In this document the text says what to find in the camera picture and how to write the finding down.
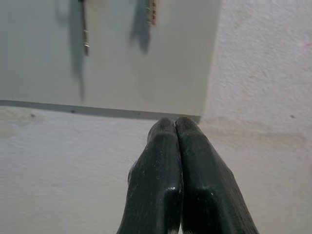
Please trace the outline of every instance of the hanging tool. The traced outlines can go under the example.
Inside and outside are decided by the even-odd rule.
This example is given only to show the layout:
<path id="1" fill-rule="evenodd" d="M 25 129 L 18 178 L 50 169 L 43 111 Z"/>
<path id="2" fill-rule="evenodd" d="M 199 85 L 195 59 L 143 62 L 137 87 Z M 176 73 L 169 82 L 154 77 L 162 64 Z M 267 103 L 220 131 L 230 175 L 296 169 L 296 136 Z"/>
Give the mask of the hanging tool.
<path id="1" fill-rule="evenodd" d="M 84 50 L 84 54 L 86 56 L 89 56 L 90 44 L 88 41 L 88 29 L 87 29 L 86 14 L 85 14 L 86 0 L 79 0 L 79 2 L 80 2 L 80 8 L 81 8 L 83 50 Z"/>

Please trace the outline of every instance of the white wall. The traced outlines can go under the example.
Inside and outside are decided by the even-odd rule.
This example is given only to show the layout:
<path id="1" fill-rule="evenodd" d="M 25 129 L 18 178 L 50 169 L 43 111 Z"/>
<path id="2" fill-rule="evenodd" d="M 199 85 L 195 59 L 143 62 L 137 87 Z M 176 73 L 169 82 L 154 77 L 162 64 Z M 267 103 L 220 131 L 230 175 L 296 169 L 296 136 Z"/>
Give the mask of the white wall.
<path id="1" fill-rule="evenodd" d="M 312 3 L 243 2 L 223 3 L 200 126 L 232 169 L 259 232 L 307 234 Z M 0 107 L 0 233 L 117 231 L 128 170 L 155 120 L 100 113 Z"/>

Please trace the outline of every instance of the wall stain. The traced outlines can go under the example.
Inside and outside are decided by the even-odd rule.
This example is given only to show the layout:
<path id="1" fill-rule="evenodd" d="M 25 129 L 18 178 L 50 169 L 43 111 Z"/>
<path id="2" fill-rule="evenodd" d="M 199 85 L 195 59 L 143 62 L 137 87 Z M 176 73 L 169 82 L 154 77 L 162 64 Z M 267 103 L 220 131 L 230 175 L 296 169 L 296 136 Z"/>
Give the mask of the wall stain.
<path id="1" fill-rule="evenodd" d="M 240 147 L 293 149 L 304 146 L 307 141 L 299 134 L 276 133 L 261 123 L 240 123 L 225 117 L 209 119 L 199 126 L 209 139 Z"/>
<path id="2" fill-rule="evenodd" d="M 247 9 L 239 9 L 236 11 L 236 21 L 234 22 L 234 28 L 239 29 L 243 24 L 252 17 L 251 13 Z"/>
<path id="3" fill-rule="evenodd" d="M 0 108 L 0 138 L 11 137 L 19 126 L 41 122 L 42 119 L 24 108 Z"/>

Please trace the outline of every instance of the metal rod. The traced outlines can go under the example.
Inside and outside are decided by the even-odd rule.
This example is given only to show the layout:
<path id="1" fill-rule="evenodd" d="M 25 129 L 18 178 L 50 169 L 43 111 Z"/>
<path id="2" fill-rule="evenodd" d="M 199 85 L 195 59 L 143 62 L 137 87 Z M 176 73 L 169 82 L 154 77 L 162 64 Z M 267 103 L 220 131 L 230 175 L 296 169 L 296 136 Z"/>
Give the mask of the metal rod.
<path id="1" fill-rule="evenodd" d="M 86 56 L 89 56 L 90 44 L 88 41 L 88 29 L 86 22 L 86 14 L 85 14 L 85 2 L 86 0 L 79 0 L 81 7 L 81 17 L 82 17 L 82 41 L 83 41 L 83 50 Z"/>

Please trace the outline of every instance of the gray panel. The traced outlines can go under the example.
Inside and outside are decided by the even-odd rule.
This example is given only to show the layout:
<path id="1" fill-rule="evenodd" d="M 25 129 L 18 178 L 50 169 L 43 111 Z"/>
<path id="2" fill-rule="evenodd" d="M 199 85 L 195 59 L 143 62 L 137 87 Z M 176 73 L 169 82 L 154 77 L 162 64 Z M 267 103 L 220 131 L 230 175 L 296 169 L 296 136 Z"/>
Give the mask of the gray panel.
<path id="1" fill-rule="evenodd" d="M 78 0 L 4 0 L 0 99 L 200 115 L 220 2 L 87 0 L 90 56 Z"/>

